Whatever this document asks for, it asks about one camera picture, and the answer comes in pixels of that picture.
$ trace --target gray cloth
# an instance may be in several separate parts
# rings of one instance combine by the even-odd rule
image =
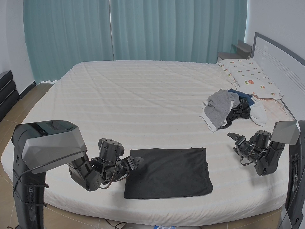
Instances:
[[[227,118],[232,108],[240,104],[237,93],[230,93],[227,90],[220,89],[218,92],[208,97],[208,105],[204,108],[204,113],[209,118],[211,123],[218,129],[221,127]]]

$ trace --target pillow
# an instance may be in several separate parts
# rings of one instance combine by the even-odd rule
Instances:
[[[217,64],[233,78],[237,90],[258,98],[281,99],[275,83],[266,76],[254,59],[224,59]]]

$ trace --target black cloth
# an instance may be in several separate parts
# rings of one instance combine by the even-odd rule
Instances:
[[[124,198],[155,199],[202,196],[213,190],[206,149],[140,149],[132,157],[144,162],[130,173]]]
[[[227,124],[225,126],[219,127],[219,129],[228,128],[232,123],[233,120],[238,119],[239,117],[244,119],[250,118],[250,106],[246,97],[239,97],[240,104],[237,105],[234,109],[231,109],[230,113],[228,114],[226,120]]]

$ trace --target curtain fold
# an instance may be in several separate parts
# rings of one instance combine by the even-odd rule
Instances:
[[[215,63],[244,40],[247,0],[110,0],[115,60]]]
[[[24,0],[24,32],[36,82],[83,61],[113,60],[109,0]]]

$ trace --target mattress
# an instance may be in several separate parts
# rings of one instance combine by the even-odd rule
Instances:
[[[88,192],[75,183],[67,165],[47,172],[44,200],[58,208],[106,219],[164,226],[208,225],[280,208],[288,187],[288,147],[274,174],[259,177],[253,165],[242,166],[233,151],[235,132],[249,139],[257,130],[272,132],[276,121],[292,120],[275,100],[263,100],[264,128],[237,119],[212,133],[199,115],[202,102],[219,89],[234,88],[217,64],[165,61],[103,61],[75,65],[33,107],[24,123],[52,119],[79,126],[89,158],[98,140],[116,140],[125,148],[207,149],[212,193],[188,198],[124,199],[125,181]],[[12,179],[13,144],[1,161]]]

